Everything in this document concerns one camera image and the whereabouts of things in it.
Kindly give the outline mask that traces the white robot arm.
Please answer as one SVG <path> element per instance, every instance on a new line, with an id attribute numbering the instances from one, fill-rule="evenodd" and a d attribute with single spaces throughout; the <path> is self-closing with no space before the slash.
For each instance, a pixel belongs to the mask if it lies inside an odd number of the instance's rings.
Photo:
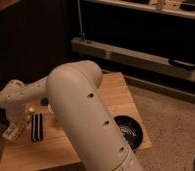
<path id="1" fill-rule="evenodd" d="M 0 108 L 15 123 L 27 102 L 46 98 L 87 171 L 144 171 L 97 91 L 102 78 L 93 61 L 62 64 L 31 84 L 9 81 Z"/>

